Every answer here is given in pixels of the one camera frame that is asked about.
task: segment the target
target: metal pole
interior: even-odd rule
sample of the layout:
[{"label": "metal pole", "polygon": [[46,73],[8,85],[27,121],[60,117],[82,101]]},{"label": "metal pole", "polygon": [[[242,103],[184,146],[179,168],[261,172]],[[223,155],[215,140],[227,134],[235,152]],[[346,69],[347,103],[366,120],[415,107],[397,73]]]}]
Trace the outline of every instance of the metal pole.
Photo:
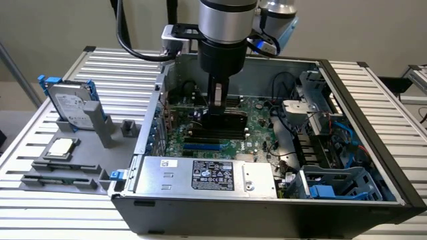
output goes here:
[{"label": "metal pole", "polygon": [[16,64],[11,58],[11,55],[8,54],[8,51],[2,44],[2,41],[0,41],[0,58],[4,62],[4,65],[7,66],[11,74],[14,75],[22,89],[24,90],[30,100],[32,101],[32,104],[39,108],[43,101],[42,101],[32,85],[28,83],[19,67],[16,66]]}]

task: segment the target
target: blue pcie slot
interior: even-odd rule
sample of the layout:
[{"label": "blue pcie slot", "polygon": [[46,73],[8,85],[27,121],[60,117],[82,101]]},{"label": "blue pcie slot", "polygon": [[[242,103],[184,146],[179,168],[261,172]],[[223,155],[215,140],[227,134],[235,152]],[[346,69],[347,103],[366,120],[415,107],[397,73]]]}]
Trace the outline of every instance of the blue pcie slot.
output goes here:
[{"label": "blue pcie slot", "polygon": [[222,146],[216,144],[184,144],[183,149],[186,150],[204,150],[204,151],[220,151]]}]

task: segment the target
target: green circuit board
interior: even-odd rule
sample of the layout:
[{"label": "green circuit board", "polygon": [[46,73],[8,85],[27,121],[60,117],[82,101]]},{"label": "green circuit board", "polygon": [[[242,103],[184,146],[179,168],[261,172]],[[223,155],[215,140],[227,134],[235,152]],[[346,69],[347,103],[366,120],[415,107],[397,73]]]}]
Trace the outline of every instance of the green circuit board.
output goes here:
[{"label": "green circuit board", "polygon": [[[178,126],[168,132],[167,135],[167,147],[166,155],[168,157],[183,157],[183,146],[184,139],[190,137],[188,129],[191,129],[195,124],[188,119],[188,112],[199,109],[200,107],[194,106],[191,103],[178,103],[170,105],[171,111],[178,112]],[[258,162],[275,163],[278,160],[267,160],[267,153],[263,151],[263,142],[267,142],[270,146],[275,142],[274,129],[269,128],[270,120],[270,106],[265,106],[265,100],[257,97],[245,97],[242,103],[238,107],[228,107],[230,110],[241,110],[247,113],[247,125],[250,136],[245,140],[238,139],[220,139],[220,151],[196,150],[194,151],[194,158],[204,159],[237,159],[238,154],[253,154],[255,153],[255,158]],[[266,124],[262,126],[259,120],[265,120]]]}]

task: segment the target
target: metal slotted platform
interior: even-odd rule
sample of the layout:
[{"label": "metal slotted platform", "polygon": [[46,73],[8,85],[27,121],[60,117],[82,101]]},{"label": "metal slotted platform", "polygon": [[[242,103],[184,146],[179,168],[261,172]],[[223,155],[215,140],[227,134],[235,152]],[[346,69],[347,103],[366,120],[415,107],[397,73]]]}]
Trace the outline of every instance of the metal slotted platform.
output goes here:
[{"label": "metal slotted platform", "polygon": [[[426,136],[411,127],[409,117],[402,113],[405,110],[390,101],[370,70],[355,63],[331,63],[419,194],[427,198]],[[95,52],[82,54],[64,78],[92,79],[103,107],[114,121],[134,119],[140,123],[159,74],[158,66],[131,57],[123,50],[98,48]],[[47,100],[0,158],[0,239],[182,239],[179,236],[134,234],[107,196],[18,190],[23,174],[31,169],[34,159],[58,131],[56,118],[54,106]],[[405,224],[383,224],[355,239],[426,238],[427,215],[422,214]]]}]

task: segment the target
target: barcode sticker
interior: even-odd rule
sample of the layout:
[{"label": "barcode sticker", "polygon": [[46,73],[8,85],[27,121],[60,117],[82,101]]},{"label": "barcode sticker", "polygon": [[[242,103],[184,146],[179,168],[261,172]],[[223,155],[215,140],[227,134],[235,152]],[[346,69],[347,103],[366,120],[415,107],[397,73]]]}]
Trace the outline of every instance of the barcode sticker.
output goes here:
[{"label": "barcode sticker", "polygon": [[164,159],[160,161],[162,168],[176,168],[179,166],[179,161],[172,159]]}]

